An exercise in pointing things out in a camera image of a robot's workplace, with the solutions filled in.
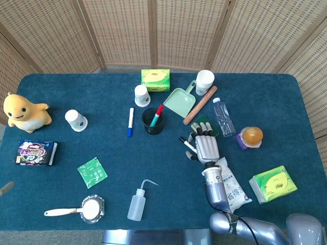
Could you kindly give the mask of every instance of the stuffed animal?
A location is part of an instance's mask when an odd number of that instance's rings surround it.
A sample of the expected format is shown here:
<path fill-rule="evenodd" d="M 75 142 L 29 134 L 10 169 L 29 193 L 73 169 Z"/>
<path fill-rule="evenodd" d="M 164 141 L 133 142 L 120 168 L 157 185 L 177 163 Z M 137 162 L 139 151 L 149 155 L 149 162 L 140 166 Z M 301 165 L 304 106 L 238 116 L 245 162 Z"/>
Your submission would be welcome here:
<path fill-rule="evenodd" d="M 46 111 L 48 108 L 47 104 L 33 104 L 18 94 L 8 93 L 4 101 L 4 111 L 9 117 L 8 125 L 16 125 L 30 134 L 43 125 L 51 124 L 52 119 Z"/>

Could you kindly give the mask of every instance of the blue table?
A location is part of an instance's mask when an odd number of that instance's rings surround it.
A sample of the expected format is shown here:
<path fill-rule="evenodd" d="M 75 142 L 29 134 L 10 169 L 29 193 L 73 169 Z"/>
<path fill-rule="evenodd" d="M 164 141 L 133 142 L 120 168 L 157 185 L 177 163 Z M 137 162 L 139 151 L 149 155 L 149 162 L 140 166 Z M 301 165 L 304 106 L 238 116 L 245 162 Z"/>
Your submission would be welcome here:
<path fill-rule="evenodd" d="M 327 225 L 327 180 L 297 81 L 290 75 L 215 74 L 219 96 L 225 101 L 239 132 L 257 126 L 264 132 L 259 149 L 242 151 L 233 137 L 217 137 L 221 157 L 253 199 L 235 211 L 236 215 L 262 219 L 285 227 L 288 215 L 302 212 Z M 171 74 L 171 91 L 186 89 L 195 73 Z M 185 155 L 188 148 L 178 137 L 187 137 L 190 125 L 165 108 L 164 128 L 159 135 L 144 131 L 141 114 L 158 107 L 169 93 L 150 93 L 146 108 L 134 103 L 134 87 L 140 74 L 28 75 L 18 94 L 34 103 L 47 103 L 53 119 L 33 134 L 18 128 L 5 130 L 0 146 L 0 180 L 16 185 L 0 198 L 0 230 L 168 230 L 209 228 L 212 213 L 202 187 L 202 165 Z M 127 138 L 129 108 L 135 107 L 133 136 Z M 88 127 L 74 132 L 65 112 L 76 109 L 88 119 Z M 216 122 L 210 100 L 197 115 Z M 13 163 L 21 139 L 52 140 L 58 143 L 51 167 L 17 166 Z M 97 157 L 108 178 L 87 189 L 77 168 Z M 254 175 L 284 165 L 298 191 L 260 205 L 248 183 Z M 132 196 L 143 179 L 147 199 L 143 219 L 127 219 Z M 98 194 L 105 200 L 105 216 L 86 224 L 78 214 L 45 217 L 55 208 L 79 207 L 82 200 Z"/>

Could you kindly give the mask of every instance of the woven panel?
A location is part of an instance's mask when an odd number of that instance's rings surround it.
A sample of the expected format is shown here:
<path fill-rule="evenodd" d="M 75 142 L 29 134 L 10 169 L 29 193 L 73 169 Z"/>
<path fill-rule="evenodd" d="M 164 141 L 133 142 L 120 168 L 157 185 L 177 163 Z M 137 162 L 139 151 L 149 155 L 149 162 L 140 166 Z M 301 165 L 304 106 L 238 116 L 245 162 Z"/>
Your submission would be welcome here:
<path fill-rule="evenodd" d="M 288 67 L 300 85 L 303 100 L 316 134 L 327 129 L 327 28 Z"/>
<path fill-rule="evenodd" d="M 0 0 L 0 22 L 43 72 L 99 67 L 71 1 Z"/>
<path fill-rule="evenodd" d="M 106 65 L 149 65 L 146 0 L 83 1 Z"/>
<path fill-rule="evenodd" d="M 216 72 L 272 72 L 327 0 L 238 0 L 213 63 Z"/>
<path fill-rule="evenodd" d="M 323 168 L 327 176 L 327 141 L 317 144 L 318 150 L 322 159 Z"/>
<path fill-rule="evenodd" d="M 203 69 L 223 0 L 157 0 L 158 66 Z"/>
<path fill-rule="evenodd" d="M 9 47 L 0 40 L 0 121 L 7 121 L 3 103 L 8 92 L 15 93 L 21 79 L 30 70 L 19 60 Z"/>

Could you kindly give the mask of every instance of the black cable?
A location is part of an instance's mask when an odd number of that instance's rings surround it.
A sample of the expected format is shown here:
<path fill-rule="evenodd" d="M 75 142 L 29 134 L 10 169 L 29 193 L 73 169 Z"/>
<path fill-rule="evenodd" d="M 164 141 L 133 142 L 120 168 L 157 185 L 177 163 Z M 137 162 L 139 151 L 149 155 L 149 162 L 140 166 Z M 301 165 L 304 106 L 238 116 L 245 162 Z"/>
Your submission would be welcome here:
<path fill-rule="evenodd" d="M 206 193 L 206 183 L 203 183 L 203 188 L 204 188 L 204 192 L 205 192 L 206 200 L 207 200 L 207 202 L 209 203 L 209 205 L 210 205 L 213 209 L 215 209 L 216 211 L 219 211 L 219 212 L 222 212 L 222 213 L 227 213 L 227 212 L 224 211 L 224 210 L 221 210 L 221 209 L 215 208 L 215 207 L 214 207 L 214 206 L 209 202 L 209 198 L 208 198 L 208 195 L 207 195 L 207 193 Z M 254 232 L 253 232 L 253 230 L 251 229 L 250 225 L 249 225 L 248 223 L 246 223 L 246 222 L 245 222 L 241 217 L 238 217 L 238 219 L 239 219 L 240 221 L 242 221 L 242 222 L 247 226 L 247 228 L 249 228 L 249 230 L 250 230 L 250 232 L 251 232 L 251 234 L 252 234 L 252 236 L 253 236 L 253 238 L 254 238 L 255 244 L 256 244 L 256 245 L 259 245 L 259 242 L 258 242 L 258 240 L 257 240 L 257 238 L 256 238 L 256 236 L 255 236 L 255 234 L 254 234 Z"/>

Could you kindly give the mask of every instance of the dustpan handle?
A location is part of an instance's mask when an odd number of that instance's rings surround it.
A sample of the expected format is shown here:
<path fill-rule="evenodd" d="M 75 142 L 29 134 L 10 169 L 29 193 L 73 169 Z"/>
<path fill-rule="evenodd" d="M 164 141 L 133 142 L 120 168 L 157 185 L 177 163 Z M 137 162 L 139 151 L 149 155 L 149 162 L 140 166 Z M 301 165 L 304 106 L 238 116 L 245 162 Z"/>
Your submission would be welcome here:
<path fill-rule="evenodd" d="M 194 88 L 194 86 L 196 85 L 196 81 L 193 80 L 191 82 L 191 84 L 188 86 L 188 88 L 185 90 L 185 93 L 191 93 L 192 89 Z"/>

